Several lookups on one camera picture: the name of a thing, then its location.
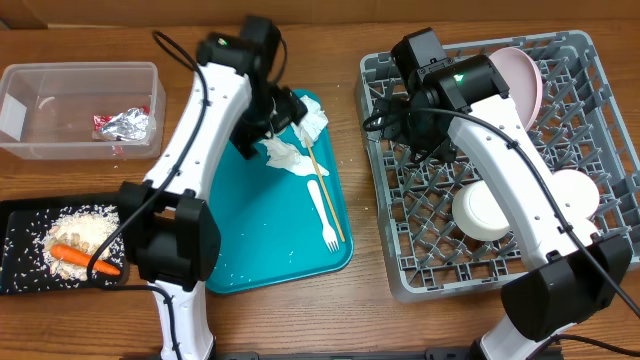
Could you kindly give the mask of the white bowl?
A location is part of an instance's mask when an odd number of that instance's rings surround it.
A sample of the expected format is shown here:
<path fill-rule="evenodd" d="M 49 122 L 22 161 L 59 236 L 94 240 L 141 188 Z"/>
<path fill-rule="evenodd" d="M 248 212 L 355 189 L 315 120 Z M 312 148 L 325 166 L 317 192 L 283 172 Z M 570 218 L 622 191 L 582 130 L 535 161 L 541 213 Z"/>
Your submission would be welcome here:
<path fill-rule="evenodd" d="M 452 204 L 454 222 L 467 236 L 478 241 L 495 241 L 509 231 L 509 223 L 484 181 L 463 186 Z"/>

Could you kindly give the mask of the large pink plate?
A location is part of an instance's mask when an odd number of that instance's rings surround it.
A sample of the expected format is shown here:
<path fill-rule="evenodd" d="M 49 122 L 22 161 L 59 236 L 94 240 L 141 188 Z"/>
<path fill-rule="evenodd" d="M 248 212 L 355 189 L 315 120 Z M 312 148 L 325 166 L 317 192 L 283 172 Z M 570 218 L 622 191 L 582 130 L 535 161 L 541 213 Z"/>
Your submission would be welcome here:
<path fill-rule="evenodd" d="M 489 59 L 509 86 L 519 119 L 524 129 L 529 130 L 536 122 L 543 98 L 542 77 L 537 64 L 524 51 L 514 47 L 502 48 Z"/>

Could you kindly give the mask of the torn white tissue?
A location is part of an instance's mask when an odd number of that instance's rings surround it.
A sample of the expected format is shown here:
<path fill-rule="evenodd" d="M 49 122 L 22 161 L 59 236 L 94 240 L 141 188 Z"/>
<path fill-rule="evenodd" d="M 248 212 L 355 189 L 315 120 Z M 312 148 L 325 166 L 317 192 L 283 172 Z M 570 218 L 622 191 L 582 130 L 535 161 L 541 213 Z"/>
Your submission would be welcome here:
<path fill-rule="evenodd" d="M 299 177 L 316 175 L 311 157 L 302 155 L 294 145 L 284 143 L 278 137 L 263 139 L 260 144 L 267 150 L 267 166 L 284 169 Z"/>

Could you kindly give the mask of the rice and peanut shells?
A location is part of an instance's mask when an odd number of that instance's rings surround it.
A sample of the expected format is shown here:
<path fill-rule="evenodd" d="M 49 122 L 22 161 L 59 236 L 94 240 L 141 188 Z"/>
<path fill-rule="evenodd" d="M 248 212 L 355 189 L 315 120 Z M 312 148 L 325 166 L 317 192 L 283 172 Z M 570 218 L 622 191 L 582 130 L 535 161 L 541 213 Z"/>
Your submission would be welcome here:
<path fill-rule="evenodd" d="M 87 270 L 57 260 L 53 245 L 90 256 L 119 226 L 114 205 L 79 205 L 13 210 L 4 229 L 1 293 L 13 295 L 86 288 Z"/>

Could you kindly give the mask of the black waste tray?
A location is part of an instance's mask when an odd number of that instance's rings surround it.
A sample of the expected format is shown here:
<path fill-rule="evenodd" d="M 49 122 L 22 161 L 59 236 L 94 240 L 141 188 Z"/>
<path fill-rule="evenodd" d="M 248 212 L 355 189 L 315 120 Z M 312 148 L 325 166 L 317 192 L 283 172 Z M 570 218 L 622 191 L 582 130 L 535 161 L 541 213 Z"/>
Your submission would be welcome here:
<path fill-rule="evenodd" d="M 89 288 L 86 269 L 62 262 L 50 253 L 53 242 L 78 222 L 102 223 L 89 241 L 80 235 L 63 242 L 93 253 L 119 225 L 116 195 L 96 193 L 1 202 L 1 293 L 16 295 Z"/>

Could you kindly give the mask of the white plastic fork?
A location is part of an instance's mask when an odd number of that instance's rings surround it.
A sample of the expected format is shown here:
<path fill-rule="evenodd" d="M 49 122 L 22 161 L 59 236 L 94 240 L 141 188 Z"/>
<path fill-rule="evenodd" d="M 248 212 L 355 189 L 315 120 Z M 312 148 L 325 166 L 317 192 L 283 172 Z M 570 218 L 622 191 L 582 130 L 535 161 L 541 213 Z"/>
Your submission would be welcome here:
<path fill-rule="evenodd" d="M 333 227 L 330 225 L 323 202 L 320 188 L 315 180 L 307 182 L 307 189 L 316 208 L 317 214 L 322 225 L 322 238 L 328 250 L 333 253 L 339 250 L 337 235 Z"/>

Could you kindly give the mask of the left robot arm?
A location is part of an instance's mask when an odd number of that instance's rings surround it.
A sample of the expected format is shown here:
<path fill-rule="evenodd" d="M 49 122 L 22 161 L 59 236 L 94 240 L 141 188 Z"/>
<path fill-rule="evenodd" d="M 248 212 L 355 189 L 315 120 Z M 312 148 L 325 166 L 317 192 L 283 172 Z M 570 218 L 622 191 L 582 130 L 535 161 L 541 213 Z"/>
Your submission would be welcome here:
<path fill-rule="evenodd" d="M 212 359 L 215 338 L 206 319 L 205 282 L 216 265 L 221 235 L 208 200 L 224 150 L 246 159 L 255 143 L 298 124 L 307 113 L 288 87 L 268 78 L 286 43 L 268 18 L 249 15 L 239 36 L 211 33 L 194 56 L 160 31 L 154 40 L 194 74 L 185 110 L 161 158 L 140 184 L 118 194 L 126 260 L 152 292 L 160 318 L 161 359 Z"/>

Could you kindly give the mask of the white napkin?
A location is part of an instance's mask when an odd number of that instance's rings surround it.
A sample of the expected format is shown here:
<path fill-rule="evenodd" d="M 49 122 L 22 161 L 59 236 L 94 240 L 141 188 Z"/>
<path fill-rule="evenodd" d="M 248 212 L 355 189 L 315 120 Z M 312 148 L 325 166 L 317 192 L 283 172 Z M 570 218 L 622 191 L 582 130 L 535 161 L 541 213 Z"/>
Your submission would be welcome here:
<path fill-rule="evenodd" d="M 314 145 L 318 140 L 321 132 L 328 125 L 328 118 L 319 102 L 307 95 L 304 95 L 301 101 L 306 106 L 307 113 L 298 124 L 293 124 L 292 128 L 301 146 L 306 148 L 308 143 Z"/>

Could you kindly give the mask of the grey dishwasher rack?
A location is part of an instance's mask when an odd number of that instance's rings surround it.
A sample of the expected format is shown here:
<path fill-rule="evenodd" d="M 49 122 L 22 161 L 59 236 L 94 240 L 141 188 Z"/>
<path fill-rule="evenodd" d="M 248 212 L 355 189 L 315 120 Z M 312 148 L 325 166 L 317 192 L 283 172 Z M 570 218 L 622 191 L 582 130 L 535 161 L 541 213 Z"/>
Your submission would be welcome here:
<path fill-rule="evenodd" d="M 461 61 L 514 47 L 537 64 L 543 99 L 529 136 L 547 166 L 588 175 L 600 193 L 593 222 L 639 243 L 639 159 L 591 37 L 579 30 L 448 44 Z M 466 236 L 451 213 L 455 194 L 479 179 L 468 158 L 412 161 L 406 146 L 365 133 L 389 287 L 401 302 L 489 291 L 523 273 L 516 240 Z"/>

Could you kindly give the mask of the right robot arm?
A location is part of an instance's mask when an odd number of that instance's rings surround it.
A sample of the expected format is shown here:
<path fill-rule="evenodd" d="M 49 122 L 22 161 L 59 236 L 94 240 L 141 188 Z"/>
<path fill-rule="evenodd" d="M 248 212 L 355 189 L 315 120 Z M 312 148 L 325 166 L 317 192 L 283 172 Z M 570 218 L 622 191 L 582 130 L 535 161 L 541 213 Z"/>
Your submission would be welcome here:
<path fill-rule="evenodd" d="M 578 171 L 552 172 L 528 136 L 542 78 L 524 51 L 505 47 L 463 61 L 435 32 L 406 35 L 391 51 L 406 99 L 378 105 L 363 129 L 422 156 L 464 153 L 514 233 L 526 273 L 505 284 L 503 319 L 477 340 L 477 359 L 533 359 L 571 328 L 624 298 L 631 244 L 592 223 L 597 186 Z"/>

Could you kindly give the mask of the teal plastic serving tray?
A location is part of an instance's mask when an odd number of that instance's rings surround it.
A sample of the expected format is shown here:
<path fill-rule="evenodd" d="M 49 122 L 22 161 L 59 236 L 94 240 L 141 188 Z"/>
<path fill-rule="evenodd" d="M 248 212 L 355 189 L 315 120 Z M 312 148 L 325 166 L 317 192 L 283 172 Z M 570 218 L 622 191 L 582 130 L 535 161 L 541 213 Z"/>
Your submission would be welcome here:
<path fill-rule="evenodd" d="M 209 206 L 221 233 L 221 249 L 207 288 L 232 294 L 344 268 L 354 253 L 346 204 L 328 131 L 311 153 L 328 174 L 332 204 L 327 217 L 339 247 L 330 251 L 308 192 L 308 178 L 268 166 L 267 149 L 244 159 L 227 144 L 210 192 Z"/>

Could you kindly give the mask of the red snack wrapper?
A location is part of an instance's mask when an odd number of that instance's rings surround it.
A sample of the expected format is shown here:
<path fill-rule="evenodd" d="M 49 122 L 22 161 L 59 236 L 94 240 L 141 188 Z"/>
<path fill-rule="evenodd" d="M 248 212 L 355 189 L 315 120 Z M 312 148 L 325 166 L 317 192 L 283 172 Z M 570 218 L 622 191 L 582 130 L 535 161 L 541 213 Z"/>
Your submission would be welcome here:
<path fill-rule="evenodd" d="M 116 115 L 95 115 L 92 138 L 100 141 L 141 141 L 150 132 L 147 106 L 133 107 Z"/>

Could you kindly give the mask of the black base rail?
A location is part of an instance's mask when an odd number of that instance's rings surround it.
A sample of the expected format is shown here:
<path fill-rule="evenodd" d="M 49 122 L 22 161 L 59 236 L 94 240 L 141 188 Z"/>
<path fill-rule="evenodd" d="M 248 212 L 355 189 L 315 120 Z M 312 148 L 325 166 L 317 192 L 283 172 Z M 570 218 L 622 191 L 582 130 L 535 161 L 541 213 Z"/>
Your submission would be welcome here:
<path fill-rule="evenodd" d="M 257 352 L 221 353 L 217 360 L 472 360 L 467 347 L 439 347 L 420 352 L 355 352 L 355 353 L 299 353 L 265 355 Z"/>

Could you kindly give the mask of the orange carrot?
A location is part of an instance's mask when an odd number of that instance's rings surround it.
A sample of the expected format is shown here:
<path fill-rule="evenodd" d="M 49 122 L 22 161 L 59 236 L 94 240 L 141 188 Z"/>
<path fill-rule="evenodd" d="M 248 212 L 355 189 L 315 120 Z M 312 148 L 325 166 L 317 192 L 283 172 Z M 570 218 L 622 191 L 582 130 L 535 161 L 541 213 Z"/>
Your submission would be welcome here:
<path fill-rule="evenodd" d="M 91 256 L 89 254 L 63 244 L 53 245 L 50 249 L 50 254 L 57 260 L 85 268 L 88 267 L 91 260 Z M 121 271 L 118 268 L 102 260 L 97 260 L 93 269 L 99 273 L 111 276 L 119 276 L 121 274 Z"/>

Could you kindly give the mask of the pink bowl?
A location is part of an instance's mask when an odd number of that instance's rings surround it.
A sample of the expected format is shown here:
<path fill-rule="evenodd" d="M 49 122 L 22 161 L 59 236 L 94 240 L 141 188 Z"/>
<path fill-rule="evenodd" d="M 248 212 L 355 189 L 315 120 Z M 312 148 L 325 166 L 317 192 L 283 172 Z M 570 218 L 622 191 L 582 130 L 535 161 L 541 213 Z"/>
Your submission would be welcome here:
<path fill-rule="evenodd" d="M 556 171 L 552 179 L 566 207 L 580 217 L 590 218 L 594 215 L 600 194 L 588 175 L 578 170 L 563 169 Z"/>

